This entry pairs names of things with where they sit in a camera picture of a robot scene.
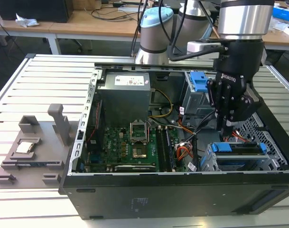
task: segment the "laboratory floor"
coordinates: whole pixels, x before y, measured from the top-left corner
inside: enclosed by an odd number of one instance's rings
[[[16,39],[17,44],[24,53],[50,54],[49,44],[44,43],[41,38],[14,37],[14,39]],[[84,50],[83,53],[79,54],[77,52],[78,46],[72,40],[62,39],[59,43],[63,55],[129,56],[131,48],[130,42],[94,40],[92,41],[93,49],[90,50],[90,41],[80,40]],[[268,51],[268,60],[276,62],[281,54],[278,51]],[[17,69],[23,58],[24,55],[13,45],[12,40],[8,41],[6,47],[0,46],[0,90]],[[281,55],[275,67],[289,81],[289,52]]]

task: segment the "processor chip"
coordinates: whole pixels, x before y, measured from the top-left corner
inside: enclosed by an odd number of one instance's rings
[[[17,147],[16,153],[30,153],[34,143],[32,142],[21,142]]]
[[[135,144],[133,145],[133,158],[147,158],[147,145]]]

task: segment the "metal work table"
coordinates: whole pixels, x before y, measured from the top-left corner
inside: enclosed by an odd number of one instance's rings
[[[95,62],[133,62],[129,57],[36,55],[26,58],[0,92],[0,163],[19,132],[23,115],[52,121],[51,103],[61,103],[69,121],[78,121]],[[186,60],[198,67],[212,61]],[[261,67],[254,85],[289,135],[289,83],[272,67]],[[0,227],[272,227],[289,228],[289,198],[255,216],[222,216],[83,221],[57,189],[0,190]]]

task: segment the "motherboard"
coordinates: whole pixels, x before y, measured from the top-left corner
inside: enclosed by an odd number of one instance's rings
[[[143,129],[131,127],[106,127],[102,151],[90,151],[90,172],[176,171],[183,169],[177,162],[174,147],[179,142],[175,128],[147,128],[147,141],[141,138]]]

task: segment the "green motherboard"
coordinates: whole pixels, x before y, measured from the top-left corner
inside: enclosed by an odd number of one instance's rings
[[[170,143],[172,151],[178,143],[177,130],[169,128]],[[145,136],[143,129],[133,129],[133,137]],[[131,141],[130,127],[107,127],[105,128],[103,151],[99,154],[90,155],[90,172],[112,172],[115,165],[147,165],[156,167],[159,172],[158,142],[156,129],[148,129],[148,143],[138,143]]]

